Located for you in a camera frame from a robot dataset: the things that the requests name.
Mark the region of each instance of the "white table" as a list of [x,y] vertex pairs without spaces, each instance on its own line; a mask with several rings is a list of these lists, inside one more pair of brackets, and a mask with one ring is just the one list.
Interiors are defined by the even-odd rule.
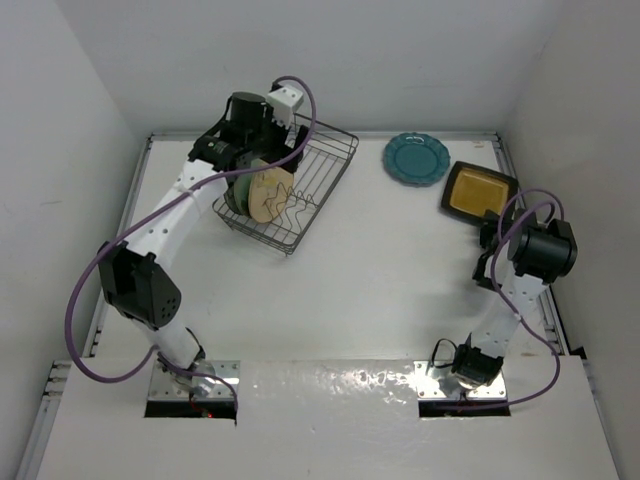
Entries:
[[[291,257],[213,212],[176,257],[179,314],[210,358],[242,361],[237,428],[143,418],[149,369],[111,386],[73,369],[39,478],[616,478],[577,358],[564,358],[552,392],[512,417],[418,418],[411,360],[440,337],[463,341],[495,295],[470,278],[477,230],[438,211],[444,181],[409,188],[384,172],[389,138],[361,139]],[[149,213],[192,140],[152,142],[125,218]],[[490,138],[444,143],[452,163],[499,168]],[[541,334],[546,317],[529,317]],[[92,367],[126,370],[148,348],[114,310],[95,320]],[[511,398],[553,370],[523,330],[505,363]]]

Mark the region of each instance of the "wall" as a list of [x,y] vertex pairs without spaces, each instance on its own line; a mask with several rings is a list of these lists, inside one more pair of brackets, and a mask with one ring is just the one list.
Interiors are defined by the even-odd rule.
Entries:
[[523,183],[566,205],[580,253],[554,292],[629,479],[640,478],[639,17],[637,0],[568,0],[507,134]]
[[[58,7],[0,2],[0,478],[13,478],[73,283],[116,229],[142,139]],[[79,308],[88,329],[93,285]]]
[[295,74],[350,129],[490,129],[561,0],[57,0],[137,131],[212,125],[233,90]]

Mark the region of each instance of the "beige plate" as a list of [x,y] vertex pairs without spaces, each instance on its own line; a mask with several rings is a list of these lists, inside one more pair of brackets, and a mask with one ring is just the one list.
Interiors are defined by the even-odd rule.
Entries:
[[282,168],[255,173],[249,189],[249,213],[258,223],[272,222],[282,213],[293,187],[293,175]]

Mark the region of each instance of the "dish rack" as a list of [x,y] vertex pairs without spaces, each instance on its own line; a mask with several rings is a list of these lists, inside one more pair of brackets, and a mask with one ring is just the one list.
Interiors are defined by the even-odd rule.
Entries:
[[[297,114],[287,143],[293,146],[300,125],[309,126],[310,123],[309,117]],[[293,187],[284,196],[286,204],[280,215],[269,223],[258,223],[234,213],[224,197],[213,204],[213,210],[231,229],[291,255],[347,170],[358,143],[355,135],[316,121],[316,131],[305,147]],[[277,193],[266,201],[273,201],[279,196],[281,188],[285,189],[282,184],[278,185]],[[270,210],[280,211],[280,205],[275,207]]]

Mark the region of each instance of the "black cable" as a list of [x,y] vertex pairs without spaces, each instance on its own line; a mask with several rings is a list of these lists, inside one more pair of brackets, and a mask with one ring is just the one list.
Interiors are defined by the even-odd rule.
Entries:
[[429,361],[429,365],[434,368],[449,368],[453,366],[453,363],[445,363],[442,365],[435,365],[436,355],[438,353],[438,349],[440,348],[440,344],[442,342],[449,342],[453,346],[453,355],[455,357],[455,353],[458,350],[458,346],[453,342],[453,340],[449,340],[448,338],[441,338],[436,342],[435,347],[433,347],[433,352],[431,353],[431,360]]

